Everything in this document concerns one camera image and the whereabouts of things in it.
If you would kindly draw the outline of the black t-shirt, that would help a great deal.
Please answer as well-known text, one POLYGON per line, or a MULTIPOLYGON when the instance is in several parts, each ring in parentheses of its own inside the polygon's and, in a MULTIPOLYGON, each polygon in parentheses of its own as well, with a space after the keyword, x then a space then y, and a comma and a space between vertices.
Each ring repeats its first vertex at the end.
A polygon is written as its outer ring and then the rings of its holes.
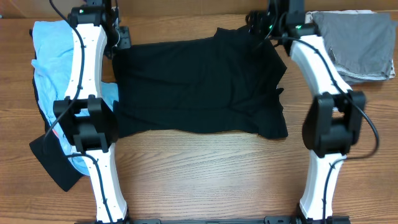
POLYGON ((286 69, 273 45, 245 27, 121 50, 113 59, 119 135, 178 129, 286 138, 279 99, 286 69))

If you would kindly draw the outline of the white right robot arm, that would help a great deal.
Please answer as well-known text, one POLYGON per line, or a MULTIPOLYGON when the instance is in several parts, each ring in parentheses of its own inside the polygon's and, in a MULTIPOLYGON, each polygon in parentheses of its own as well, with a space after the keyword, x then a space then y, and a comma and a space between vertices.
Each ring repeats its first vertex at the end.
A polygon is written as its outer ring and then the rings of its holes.
POLYGON ((313 96, 302 126, 310 156, 303 196, 294 215, 269 216, 265 223, 349 223, 333 215, 332 201, 340 169, 359 139, 365 95, 339 76, 318 26, 305 22, 303 1, 273 1, 265 11, 251 11, 246 24, 250 34, 284 47, 313 96))

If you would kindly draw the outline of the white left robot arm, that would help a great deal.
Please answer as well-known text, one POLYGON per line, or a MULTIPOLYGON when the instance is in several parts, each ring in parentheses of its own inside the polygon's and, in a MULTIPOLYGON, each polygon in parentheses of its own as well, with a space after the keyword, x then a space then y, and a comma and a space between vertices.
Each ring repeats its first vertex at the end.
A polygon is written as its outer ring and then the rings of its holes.
POLYGON ((72 28, 73 59, 64 99, 53 112, 68 142, 89 172, 96 200, 96 223, 130 223, 115 161, 118 123, 101 94, 103 57, 121 41, 117 1, 86 1, 64 18, 72 28))

